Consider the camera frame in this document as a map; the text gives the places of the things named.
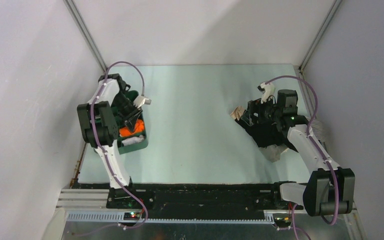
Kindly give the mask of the white underwear black trim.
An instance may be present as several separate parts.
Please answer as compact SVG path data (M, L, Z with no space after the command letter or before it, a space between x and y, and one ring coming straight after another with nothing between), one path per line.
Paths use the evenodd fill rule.
M145 136L141 134L139 136L128 137L122 140L121 143L123 146L130 146L130 145L141 143L144 140L145 140Z

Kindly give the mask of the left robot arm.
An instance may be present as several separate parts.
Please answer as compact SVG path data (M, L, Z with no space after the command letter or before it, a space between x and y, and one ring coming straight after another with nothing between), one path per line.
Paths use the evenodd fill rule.
M138 96L120 74L102 75L94 96L76 109L83 140L101 158L113 189L131 184L131 176L119 164L119 148L123 146L120 129L132 131L142 120L143 110L134 105Z

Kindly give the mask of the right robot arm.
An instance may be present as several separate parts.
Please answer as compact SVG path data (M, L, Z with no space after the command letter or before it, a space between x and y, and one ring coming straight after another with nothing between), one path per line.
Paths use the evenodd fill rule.
M258 147L285 146L297 152L310 174L307 183L283 182L271 194L271 204L284 209L290 202L314 216L349 214L353 209L355 174L335 162L316 138L309 120L298 113L298 93L282 89L274 97L250 100L237 107L232 118L253 138Z

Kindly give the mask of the black underwear beige waistband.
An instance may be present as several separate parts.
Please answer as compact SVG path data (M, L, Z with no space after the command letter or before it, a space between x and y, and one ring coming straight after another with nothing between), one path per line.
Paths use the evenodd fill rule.
M245 111L246 110L242 106L237 106L230 113L230 116L245 130L249 136L252 137L258 147L266 148L271 145L285 145L287 148L298 152L297 149L288 141L288 139L277 130L274 123L266 122L263 124L256 123L248 125L246 121L241 119L241 116L245 113Z

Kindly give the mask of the grey underwear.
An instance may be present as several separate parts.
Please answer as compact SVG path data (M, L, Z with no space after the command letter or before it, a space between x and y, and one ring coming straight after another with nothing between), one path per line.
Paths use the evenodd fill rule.
M259 150L262 155L270 162L274 163L281 159L281 154L287 151L289 148L282 145L269 145L267 147L260 147Z

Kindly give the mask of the green divided tray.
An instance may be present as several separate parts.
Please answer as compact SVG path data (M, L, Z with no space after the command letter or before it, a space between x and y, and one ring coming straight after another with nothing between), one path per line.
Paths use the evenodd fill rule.
M136 91L136 90L129 90L129 91L125 91L124 93L138 93L138 91ZM127 127L125 127L124 124L122 124L122 123L120 123L118 121L118 119L116 117L116 115L117 115L116 98L114 99L114 101L113 101L113 103L111 105L111 110L112 110L112 113L114 114L115 121L116 121L117 126L118 126L117 146L118 146L119 153L122 155L122 154L127 154L127 153L130 153L130 152L134 152L134 151L138 151L138 150L146 148L148 146L148 135L147 135L147 132L146 132L146 124L145 124L145 120L144 120L144 116L143 116L143 110L141 109L142 110L141 113L142 113L143 119L142 120L139 119L136 122L135 131L134 132L130 132L127 129ZM126 138L130 138L130 137L134 137L134 136L139 136L139 135L144 135L145 136L145 139L144 139L143 142L140 142L140 143L137 143L137 144L133 144L133 145L128 145L128 146L123 146L122 140L124 140Z

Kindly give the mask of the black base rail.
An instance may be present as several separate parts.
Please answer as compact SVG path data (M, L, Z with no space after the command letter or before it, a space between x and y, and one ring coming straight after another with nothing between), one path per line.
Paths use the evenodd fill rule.
M150 219L246 221L265 220L264 211L288 211L293 203L282 200L279 183L162 184L133 183L111 188L106 208L139 210Z

